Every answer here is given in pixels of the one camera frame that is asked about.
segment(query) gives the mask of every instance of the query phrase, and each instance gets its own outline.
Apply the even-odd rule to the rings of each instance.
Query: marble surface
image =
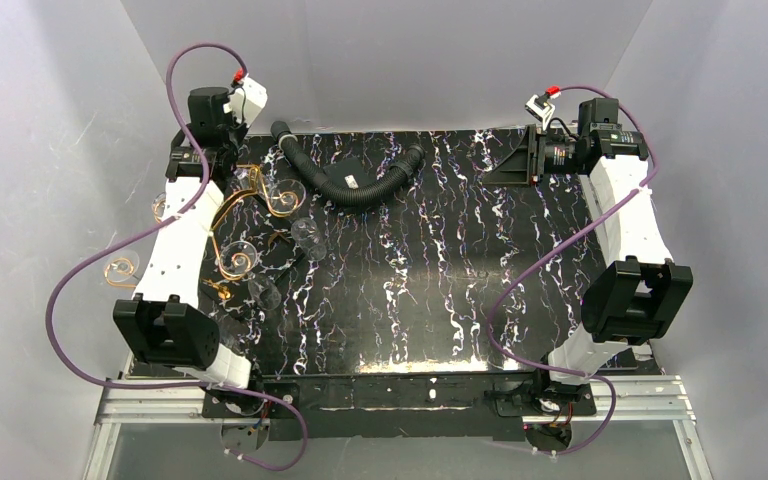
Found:
[[[205,283],[202,310],[265,375],[520,368],[489,346],[485,314],[512,279],[589,221],[575,177],[553,178],[539,189],[480,185],[520,136],[518,130],[300,135],[320,166],[356,157],[370,176],[382,175],[412,143],[427,156],[416,179],[375,208],[335,208],[308,190],[298,215],[317,221],[329,254],[318,263],[294,262],[298,250],[289,244],[273,254],[267,268],[282,272],[284,299],[277,310],[252,308],[245,285],[223,280],[207,248],[203,277],[227,286],[231,298],[219,299]],[[298,178],[269,137],[247,139],[242,161],[261,164],[273,178]],[[254,204],[238,206],[216,235],[223,244],[263,241],[273,227],[286,228],[265,213]],[[505,300],[495,320],[501,343],[539,360],[571,334],[581,297],[603,269],[593,234],[553,259]]]

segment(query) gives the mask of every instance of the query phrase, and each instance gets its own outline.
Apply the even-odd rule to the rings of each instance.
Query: black square object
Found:
[[[372,183],[357,157],[349,157],[326,165],[322,170],[328,175],[329,180],[341,187],[360,188]]]

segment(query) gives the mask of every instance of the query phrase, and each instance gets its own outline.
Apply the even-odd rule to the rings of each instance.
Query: gray floor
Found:
[[[575,424],[584,438],[596,424]],[[297,443],[268,443],[258,456],[285,462]],[[123,425],[109,480],[125,479],[687,479],[673,423],[614,422],[593,444],[556,463],[477,438],[319,439],[281,474],[223,454],[216,425]]]

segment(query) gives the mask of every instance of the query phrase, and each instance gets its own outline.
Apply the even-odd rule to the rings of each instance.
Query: white wall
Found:
[[[278,119],[299,132],[531,123],[531,95],[607,83],[650,2],[122,0],[162,72],[196,41],[238,49],[269,91],[260,133]],[[224,85],[234,70],[203,55],[180,78]],[[575,116],[579,97],[568,97],[559,108]]]
[[[83,471],[100,389],[57,360],[43,311],[80,258],[153,222],[174,131],[119,2],[0,1],[0,480]],[[58,304],[67,351],[95,375],[124,362],[110,316],[124,293],[96,266]]]
[[[661,157],[661,231],[696,279],[658,358],[714,476],[768,478],[768,1],[655,0],[608,91]]]

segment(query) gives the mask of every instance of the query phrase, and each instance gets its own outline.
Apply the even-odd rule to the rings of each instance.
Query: black corrugated hose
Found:
[[[411,145],[405,158],[390,165],[383,177],[363,187],[346,188],[329,180],[328,175],[313,163],[310,156],[302,151],[301,145],[285,122],[272,124],[272,137],[278,143],[278,148],[284,151],[287,160],[299,170],[305,180],[319,190],[322,196],[344,207],[366,206],[383,201],[419,170],[422,159],[425,158],[425,150],[422,147]]]

